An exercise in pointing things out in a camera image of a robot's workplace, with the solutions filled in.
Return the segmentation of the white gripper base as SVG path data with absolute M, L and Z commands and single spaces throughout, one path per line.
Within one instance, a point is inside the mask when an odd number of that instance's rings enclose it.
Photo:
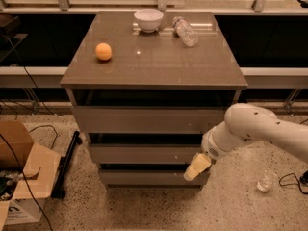
M 203 153 L 195 154 L 184 173 L 184 178 L 187 181 L 192 181 L 201 172 L 207 169 L 212 164 L 211 159 L 219 160 L 225 156 L 225 153 L 215 143 L 214 129 L 211 129 L 202 136 L 201 150 Z

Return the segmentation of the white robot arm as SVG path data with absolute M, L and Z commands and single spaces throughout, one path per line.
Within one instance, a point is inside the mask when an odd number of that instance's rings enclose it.
M 192 181 L 213 160 L 254 141 L 267 141 L 308 163 L 307 126 L 278 119 L 274 112 L 265 108 L 237 103 L 227 109 L 221 124 L 202 136 L 201 151 L 193 156 L 184 178 Z

